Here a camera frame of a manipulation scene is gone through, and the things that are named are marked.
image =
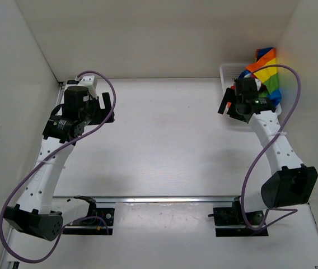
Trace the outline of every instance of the white plastic basket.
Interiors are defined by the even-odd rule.
[[[220,65],[220,79],[221,88],[223,94],[225,94],[226,89],[230,88],[234,80],[246,69],[249,63],[223,63]],[[276,114],[280,115],[282,112],[281,105],[276,106]]]

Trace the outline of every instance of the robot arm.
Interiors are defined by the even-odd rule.
[[[111,109],[109,93],[103,93],[105,108],[101,109],[96,94],[96,79],[85,76],[78,81],[68,81],[64,103],[51,113],[43,131],[38,162],[61,145],[84,132],[87,125],[100,124]],[[107,122],[113,122],[112,115]],[[69,145],[54,155],[30,179],[15,207],[7,206],[4,218],[18,231],[49,241],[54,240],[63,225],[91,216],[96,209],[92,198],[76,196],[65,202],[53,203],[53,194],[59,176],[74,145]]]
[[[227,114],[248,123],[262,147],[278,133],[275,106],[269,98],[259,97],[254,78],[237,80],[235,90],[226,90],[220,114],[229,102]],[[303,164],[283,133],[267,149],[266,156],[272,176],[254,193],[245,196],[246,212],[307,203],[318,177],[316,169]]]

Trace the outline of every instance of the zip tie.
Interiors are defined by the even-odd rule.
[[[269,134],[269,135],[266,136],[264,142],[265,142],[269,137],[275,136],[275,135],[285,136],[285,135],[287,135],[287,133],[286,133],[286,132],[277,132],[277,133]]]
[[[58,164],[54,164],[54,163],[51,163],[50,161],[45,161],[45,160],[37,160],[38,163],[44,163],[44,164],[52,164],[53,166],[57,166],[59,168],[62,168],[62,169],[66,169],[66,167],[63,165],[58,165]]]

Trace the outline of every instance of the colorful fabric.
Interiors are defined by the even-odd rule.
[[[250,72],[257,70],[262,66],[268,66],[276,63],[275,48],[258,49],[255,54],[255,63],[246,66],[246,70],[240,74],[239,78],[247,76]],[[282,97],[279,91],[277,67],[260,70],[254,74],[254,77],[259,79],[267,88],[267,91],[260,93],[260,97],[269,97],[273,101],[274,105],[278,105]]]

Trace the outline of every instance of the white floor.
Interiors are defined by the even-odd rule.
[[[24,268],[314,269],[318,233],[308,205],[268,229],[267,237],[216,238],[211,203],[116,205],[112,236],[64,235],[54,254]],[[279,214],[272,212],[269,220]],[[15,232],[12,247],[43,257],[53,242]]]
[[[108,91],[104,84],[99,89]],[[114,80],[115,122],[80,141],[56,196],[237,196],[260,143],[245,123],[217,114],[219,79]],[[265,157],[249,190],[270,177]],[[318,233],[308,205],[268,237],[216,238],[212,203],[117,203],[112,236],[62,237],[39,265],[24,268],[294,268],[318,266]],[[272,212],[269,220],[278,212]],[[27,258],[53,242],[13,232]]]
[[[217,113],[223,96],[219,78],[113,84],[115,122],[75,146],[55,196],[240,194],[261,145],[246,123]],[[110,91],[104,82],[99,90]],[[248,189],[269,177],[263,157]]]

